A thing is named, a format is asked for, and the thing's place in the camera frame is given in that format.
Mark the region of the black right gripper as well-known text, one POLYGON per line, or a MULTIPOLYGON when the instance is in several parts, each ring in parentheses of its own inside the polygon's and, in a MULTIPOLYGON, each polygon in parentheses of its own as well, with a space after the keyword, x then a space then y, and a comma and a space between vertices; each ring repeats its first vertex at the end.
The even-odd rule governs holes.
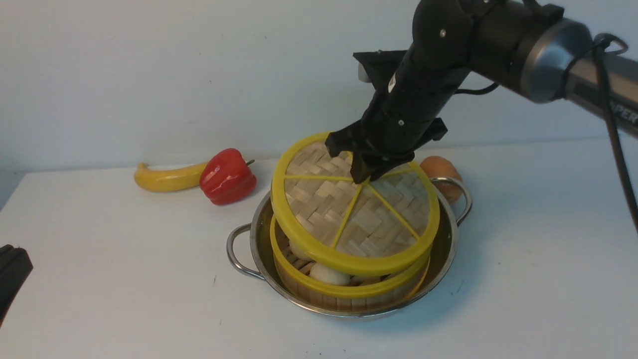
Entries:
POLYGON ((329 155, 352 152, 350 174, 356 184, 411 162, 411 152, 433 138, 429 128, 468 75, 462 65, 436 68, 423 50, 407 49, 389 83, 374 90, 360 120, 328 135, 329 155))

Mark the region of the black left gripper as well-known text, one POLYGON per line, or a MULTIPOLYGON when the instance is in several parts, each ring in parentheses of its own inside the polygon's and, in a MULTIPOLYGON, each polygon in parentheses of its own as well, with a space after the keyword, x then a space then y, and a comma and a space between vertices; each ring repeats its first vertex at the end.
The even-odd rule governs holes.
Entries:
POLYGON ((12 245, 0 248, 0 322, 32 270, 32 261, 24 248, 12 245))

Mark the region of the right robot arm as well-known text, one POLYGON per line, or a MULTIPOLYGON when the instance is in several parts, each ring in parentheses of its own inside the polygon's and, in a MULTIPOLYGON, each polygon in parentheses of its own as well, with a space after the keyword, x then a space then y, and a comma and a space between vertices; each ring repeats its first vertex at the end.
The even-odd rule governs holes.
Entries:
POLYGON ((609 84, 602 102, 595 54, 616 37, 593 36, 553 4, 533 0, 422 0, 407 50, 359 52, 360 79, 375 89, 360 120, 328 134, 328 154, 353 155, 354 182, 376 181, 439 141, 440 111, 471 73, 536 104, 565 99, 637 135, 637 62, 627 46, 603 55, 609 84))

